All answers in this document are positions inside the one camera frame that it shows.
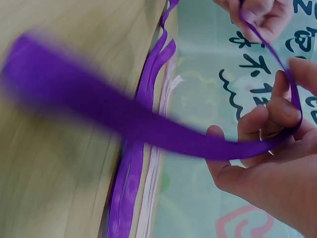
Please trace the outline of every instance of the hand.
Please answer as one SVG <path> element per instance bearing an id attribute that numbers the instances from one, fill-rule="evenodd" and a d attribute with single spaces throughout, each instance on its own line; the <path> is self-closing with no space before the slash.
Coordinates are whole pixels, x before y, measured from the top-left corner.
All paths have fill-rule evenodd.
<path id="1" fill-rule="evenodd" d="M 293 58 L 290 68 L 296 82 L 317 96 L 317 64 Z M 286 100 L 289 84 L 279 71 L 272 100 L 258 106 L 238 122 L 238 140 L 260 140 L 293 127 L 300 112 Z M 207 134 L 223 136 L 211 126 Z M 294 227 L 305 237 L 317 237 L 317 128 L 303 120 L 296 134 L 285 144 L 254 158 L 241 161 L 245 168 L 230 162 L 207 161 L 218 188 L 239 196 Z"/>
<path id="2" fill-rule="evenodd" d="M 259 38 L 241 21 L 239 0 L 214 0 L 230 13 L 231 21 L 251 42 L 260 42 Z M 254 25 L 261 36 L 268 42 L 276 40 L 290 22 L 293 14 L 292 0 L 245 0 L 242 14 L 247 22 Z"/>

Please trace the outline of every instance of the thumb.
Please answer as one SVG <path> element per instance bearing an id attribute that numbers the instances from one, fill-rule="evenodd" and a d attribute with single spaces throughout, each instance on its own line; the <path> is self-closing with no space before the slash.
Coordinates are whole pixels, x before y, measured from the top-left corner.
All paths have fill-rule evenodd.
<path id="1" fill-rule="evenodd" d="M 245 0 L 242 5 L 243 17 L 252 24 L 269 13 L 273 4 L 274 0 Z"/>

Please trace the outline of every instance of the finger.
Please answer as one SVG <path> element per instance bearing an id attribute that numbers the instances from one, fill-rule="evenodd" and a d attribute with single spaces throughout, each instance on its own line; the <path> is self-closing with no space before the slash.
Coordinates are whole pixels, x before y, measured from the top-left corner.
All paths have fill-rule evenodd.
<path id="1" fill-rule="evenodd" d="M 208 128 L 207 135 L 219 135 L 220 137 L 224 137 L 223 131 L 221 130 L 219 126 L 216 126 L 216 125 L 212 125 Z M 229 161 L 206 160 L 206 163 L 213 180 L 216 179 L 216 176 L 219 171 L 231 165 Z"/>
<path id="2" fill-rule="evenodd" d="M 251 1 L 249 4 L 259 4 L 258 1 Z M 246 21 L 254 25 L 260 35 L 268 42 L 273 42 L 285 29 L 290 22 L 293 12 L 292 4 L 275 2 L 274 1 L 261 1 L 263 4 L 262 9 L 258 14 L 254 14 L 252 11 L 244 10 L 244 17 Z M 244 31 L 247 39 L 250 41 L 260 41 L 255 33 L 247 28 Z"/>
<path id="3" fill-rule="evenodd" d="M 244 31 L 247 26 L 242 22 L 239 16 L 240 11 L 240 1 L 239 0 L 229 0 L 229 12 L 230 12 L 230 20 L 237 27 L 241 28 Z"/>
<path id="4" fill-rule="evenodd" d="M 260 129 L 265 125 L 267 120 L 268 110 L 263 105 L 257 106 L 250 113 L 244 115 L 238 121 L 238 141 L 260 140 Z M 253 158 L 241 160 L 241 163 L 248 168 L 262 163 L 263 160 L 269 157 L 271 157 L 271 154 L 267 152 Z"/>
<path id="5" fill-rule="evenodd" d="M 286 79 L 286 75 L 282 70 L 276 72 L 275 82 L 272 89 L 272 98 L 286 98 L 290 97 L 289 82 Z"/>
<path id="6" fill-rule="evenodd" d="M 224 134 L 220 127 L 213 125 L 207 130 L 207 135 L 219 135 L 224 137 Z M 245 170 L 239 166 L 232 166 L 229 161 L 213 161 L 206 160 L 208 169 L 211 173 L 215 185 L 226 192 L 238 195 L 238 178 L 241 176 L 242 172 Z"/>
<path id="7" fill-rule="evenodd" d="M 290 98 L 291 97 L 291 91 L 289 82 L 286 78 L 285 72 L 279 70 L 276 73 L 275 76 L 275 82 L 272 89 L 272 98 Z M 295 140 L 301 140 L 303 136 L 310 132 L 311 130 L 316 129 L 316 125 L 310 123 L 307 119 L 303 118 L 302 124 L 297 130 L 297 132 L 294 134 Z"/>
<path id="8" fill-rule="evenodd" d="M 267 104 L 269 120 L 261 130 L 261 138 L 267 140 L 276 136 L 285 127 L 296 126 L 301 119 L 301 112 L 284 98 L 273 98 Z M 291 137 L 288 141 L 272 150 L 274 155 L 284 150 L 295 140 Z"/>
<path id="9" fill-rule="evenodd" d="M 281 7 L 280 4 L 274 4 L 272 12 L 264 17 L 257 30 L 266 41 L 273 42 L 281 35 L 293 14 L 292 7 Z"/>
<path id="10" fill-rule="evenodd" d="M 317 64 L 306 59 L 291 58 L 289 65 L 296 83 L 317 96 Z"/>
<path id="11" fill-rule="evenodd" d="M 245 0 L 242 5 L 242 14 L 249 23 L 254 23 L 264 17 L 273 8 L 274 0 Z"/>
<path id="12" fill-rule="evenodd" d="M 294 134 L 295 140 L 301 140 L 304 135 L 306 135 L 308 132 L 315 130 L 316 125 L 310 123 L 307 119 L 303 118 L 302 124 L 297 130 L 297 132 Z"/>

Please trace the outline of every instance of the purple fabric strip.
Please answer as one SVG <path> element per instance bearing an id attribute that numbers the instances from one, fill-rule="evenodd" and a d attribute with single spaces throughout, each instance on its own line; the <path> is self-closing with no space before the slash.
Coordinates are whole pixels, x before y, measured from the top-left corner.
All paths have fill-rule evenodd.
<path id="1" fill-rule="evenodd" d="M 301 111 L 296 83 L 290 71 L 286 72 L 292 103 Z M 28 34 L 13 43 L 2 73 L 7 90 L 24 103 L 42 106 L 47 112 L 73 112 L 127 139 L 211 160 L 246 159 L 262 154 L 283 143 L 300 125 L 285 128 L 265 141 L 233 142 L 201 134 L 128 99 L 78 60 L 70 60 Z"/>
<path id="2" fill-rule="evenodd" d="M 175 4 L 170 4 L 169 8 L 162 16 L 160 26 L 163 28 L 163 34 L 158 39 L 146 60 L 136 95 L 135 100 L 149 108 L 149 110 L 152 110 L 153 108 L 154 85 L 158 72 L 176 51 L 175 42 L 172 40 L 161 52 L 167 41 L 167 31 L 164 29 L 164 23 L 167 19 L 166 16 L 175 6 Z M 142 175 L 143 153 L 144 142 L 126 141 L 123 158 L 115 183 L 113 202 L 110 207 L 107 232 L 108 238 L 129 237 L 133 221 L 135 200 Z"/>

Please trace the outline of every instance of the fingernail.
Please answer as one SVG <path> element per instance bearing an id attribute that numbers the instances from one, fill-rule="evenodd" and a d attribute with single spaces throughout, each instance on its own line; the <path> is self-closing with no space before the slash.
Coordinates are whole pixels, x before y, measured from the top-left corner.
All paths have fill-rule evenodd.
<path id="1" fill-rule="evenodd" d="M 296 118 L 299 118 L 301 116 L 301 112 L 299 110 L 297 110 L 295 107 L 293 107 L 289 103 L 284 103 L 283 104 L 283 111 L 289 117 L 294 117 L 295 116 Z"/>
<path id="2" fill-rule="evenodd" d="M 249 23 L 253 22 L 256 19 L 255 14 L 249 10 L 243 10 L 242 16 Z"/>

